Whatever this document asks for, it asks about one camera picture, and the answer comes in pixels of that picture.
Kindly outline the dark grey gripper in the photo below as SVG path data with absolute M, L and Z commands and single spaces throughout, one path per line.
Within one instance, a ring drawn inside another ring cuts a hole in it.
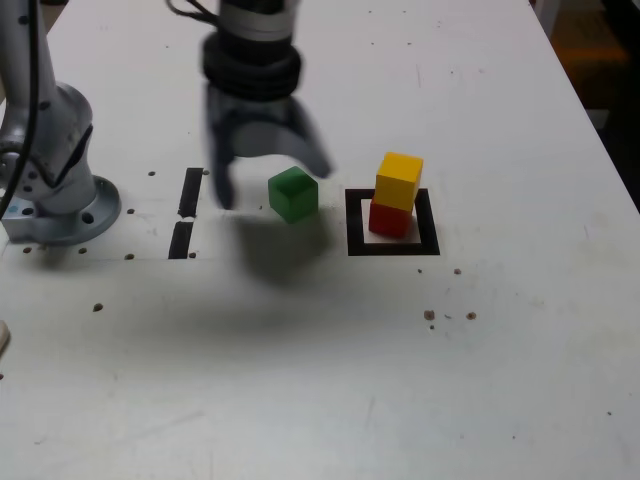
M 230 166 L 236 154 L 249 158 L 283 155 L 297 160 L 316 177 L 327 178 L 332 173 L 316 123 L 295 97 L 247 100 L 213 84 L 204 88 L 204 96 L 210 172 L 222 209 L 232 210 L 235 205 Z M 240 124 L 224 121 L 231 119 Z

